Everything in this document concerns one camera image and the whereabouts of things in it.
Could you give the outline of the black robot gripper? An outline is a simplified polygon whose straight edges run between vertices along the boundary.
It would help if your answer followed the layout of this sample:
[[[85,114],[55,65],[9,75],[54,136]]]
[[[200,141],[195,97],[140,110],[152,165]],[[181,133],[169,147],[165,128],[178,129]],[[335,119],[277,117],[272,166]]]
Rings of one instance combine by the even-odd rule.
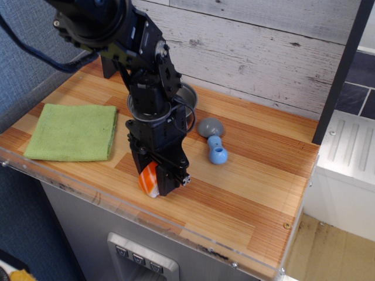
[[[152,161],[160,196],[167,196],[180,185],[190,182],[189,161],[182,149],[187,134],[186,110],[182,104],[167,107],[151,118],[134,118],[126,122],[132,157],[138,174]]]

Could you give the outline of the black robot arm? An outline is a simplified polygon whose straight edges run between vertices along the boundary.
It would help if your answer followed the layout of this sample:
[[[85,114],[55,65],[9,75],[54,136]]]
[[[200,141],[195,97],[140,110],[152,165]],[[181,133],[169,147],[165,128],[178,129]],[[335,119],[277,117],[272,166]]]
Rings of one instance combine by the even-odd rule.
[[[66,41],[99,53],[106,75],[119,72],[129,91],[128,140],[139,174],[154,168],[161,196],[190,181],[182,142],[190,131],[183,87],[169,46],[130,1],[51,1]]]

